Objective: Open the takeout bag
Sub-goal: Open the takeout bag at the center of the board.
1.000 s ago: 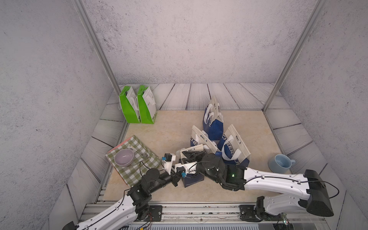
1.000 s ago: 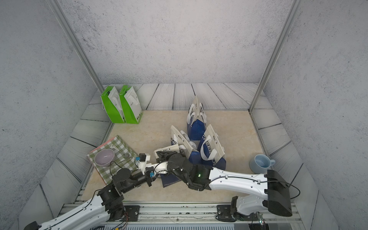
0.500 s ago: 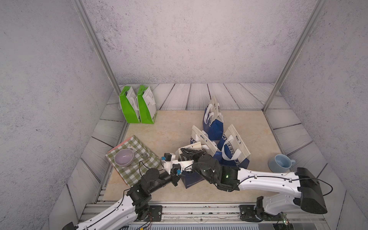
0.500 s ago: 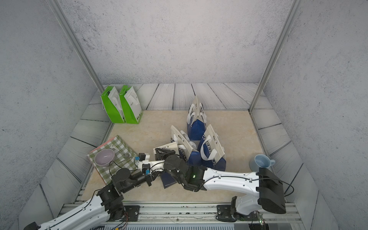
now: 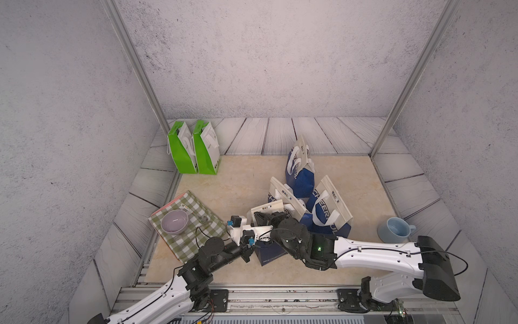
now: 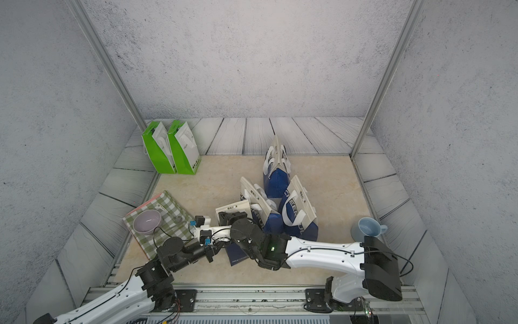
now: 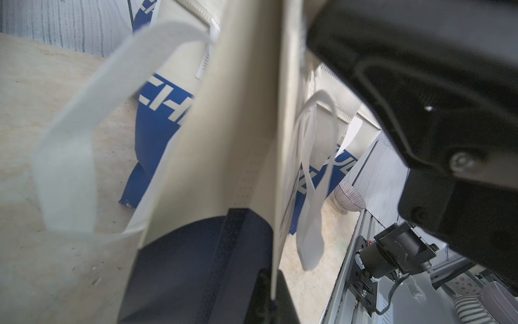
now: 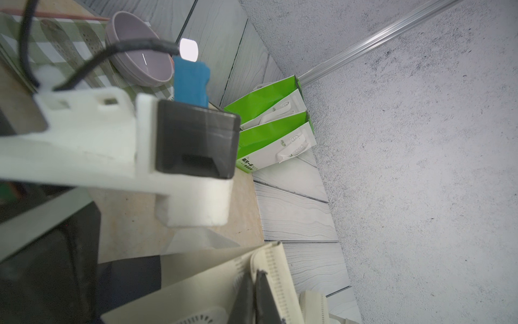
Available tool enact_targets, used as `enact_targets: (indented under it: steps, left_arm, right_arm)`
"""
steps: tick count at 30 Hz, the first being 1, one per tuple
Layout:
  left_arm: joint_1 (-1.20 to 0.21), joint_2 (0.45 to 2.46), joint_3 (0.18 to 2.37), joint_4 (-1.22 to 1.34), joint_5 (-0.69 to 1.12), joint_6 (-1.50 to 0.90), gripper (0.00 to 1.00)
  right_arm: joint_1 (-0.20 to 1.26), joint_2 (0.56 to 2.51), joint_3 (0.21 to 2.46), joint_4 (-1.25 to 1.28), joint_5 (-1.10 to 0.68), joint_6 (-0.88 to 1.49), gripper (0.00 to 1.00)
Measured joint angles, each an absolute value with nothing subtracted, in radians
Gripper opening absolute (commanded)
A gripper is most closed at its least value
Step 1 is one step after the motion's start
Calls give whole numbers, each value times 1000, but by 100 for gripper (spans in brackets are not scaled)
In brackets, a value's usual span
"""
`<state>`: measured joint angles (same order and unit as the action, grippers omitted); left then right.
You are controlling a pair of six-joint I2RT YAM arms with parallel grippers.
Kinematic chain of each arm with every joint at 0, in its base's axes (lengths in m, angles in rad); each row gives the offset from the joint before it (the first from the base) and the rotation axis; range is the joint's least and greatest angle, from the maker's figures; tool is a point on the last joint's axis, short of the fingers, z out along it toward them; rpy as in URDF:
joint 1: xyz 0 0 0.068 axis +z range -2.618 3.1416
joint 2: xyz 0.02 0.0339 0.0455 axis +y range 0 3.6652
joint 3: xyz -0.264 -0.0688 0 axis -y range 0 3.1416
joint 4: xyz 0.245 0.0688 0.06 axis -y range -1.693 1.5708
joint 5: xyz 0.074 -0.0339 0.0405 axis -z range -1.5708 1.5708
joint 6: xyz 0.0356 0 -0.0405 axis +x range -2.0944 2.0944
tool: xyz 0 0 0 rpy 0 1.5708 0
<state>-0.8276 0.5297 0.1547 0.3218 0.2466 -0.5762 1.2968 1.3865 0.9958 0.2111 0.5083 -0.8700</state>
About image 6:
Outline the dark navy takeaway bag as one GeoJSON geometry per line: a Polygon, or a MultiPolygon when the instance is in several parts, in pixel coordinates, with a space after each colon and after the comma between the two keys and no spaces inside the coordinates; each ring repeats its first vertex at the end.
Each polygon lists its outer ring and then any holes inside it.
{"type": "Polygon", "coordinates": [[[250,203],[247,200],[234,202],[215,210],[219,221],[220,229],[213,235],[214,243],[222,243],[228,256],[230,266],[249,259],[249,256],[233,241],[233,239],[243,239],[246,237],[243,225],[252,220],[250,203]]]}

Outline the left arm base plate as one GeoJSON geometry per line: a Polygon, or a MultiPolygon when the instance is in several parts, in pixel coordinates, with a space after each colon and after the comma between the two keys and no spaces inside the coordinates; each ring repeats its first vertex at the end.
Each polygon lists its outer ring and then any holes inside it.
{"type": "Polygon", "coordinates": [[[197,294],[198,290],[196,289],[175,290],[171,310],[174,313],[193,313],[197,294]]]}

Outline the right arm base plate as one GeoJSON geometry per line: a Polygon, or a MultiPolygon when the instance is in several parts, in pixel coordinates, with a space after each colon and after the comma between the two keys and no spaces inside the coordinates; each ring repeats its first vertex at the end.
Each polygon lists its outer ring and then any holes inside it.
{"type": "Polygon", "coordinates": [[[329,277],[326,280],[325,288],[309,288],[305,290],[306,303],[303,305],[304,310],[311,313],[329,314],[333,311],[353,311],[357,313],[364,309],[362,298],[355,298],[348,303],[335,300],[331,294],[332,281],[333,277],[329,277]]]}

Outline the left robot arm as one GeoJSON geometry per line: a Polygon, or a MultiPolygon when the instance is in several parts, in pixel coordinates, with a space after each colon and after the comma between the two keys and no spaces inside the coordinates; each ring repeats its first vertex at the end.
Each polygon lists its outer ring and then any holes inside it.
{"type": "Polygon", "coordinates": [[[216,238],[210,231],[189,242],[168,238],[156,249],[156,257],[136,267],[121,285],[103,294],[87,305],[68,313],[52,316],[46,313],[35,323],[125,323],[144,313],[182,308],[173,288],[173,272],[197,260],[209,261],[230,243],[229,238],[216,238]]]}

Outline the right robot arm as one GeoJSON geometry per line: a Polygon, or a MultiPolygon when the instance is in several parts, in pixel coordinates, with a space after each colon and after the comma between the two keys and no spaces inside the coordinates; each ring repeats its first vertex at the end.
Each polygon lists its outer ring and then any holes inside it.
{"type": "Polygon", "coordinates": [[[263,269],[318,268],[340,272],[326,281],[326,298],[351,302],[365,295],[389,302],[402,300],[400,256],[379,239],[334,244],[315,242],[287,234],[266,234],[247,217],[230,216],[230,225],[212,231],[203,243],[237,244],[263,269]]]}

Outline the green white takeout bag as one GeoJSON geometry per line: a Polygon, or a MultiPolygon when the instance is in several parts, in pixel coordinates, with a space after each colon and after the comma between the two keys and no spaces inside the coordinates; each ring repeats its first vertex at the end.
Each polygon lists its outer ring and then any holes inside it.
{"type": "Polygon", "coordinates": [[[152,121],[142,134],[145,153],[159,174],[176,174],[168,131],[163,122],[152,121]]]}
{"type": "Polygon", "coordinates": [[[201,158],[194,135],[185,121],[174,120],[168,131],[177,174],[195,175],[201,158]]]}

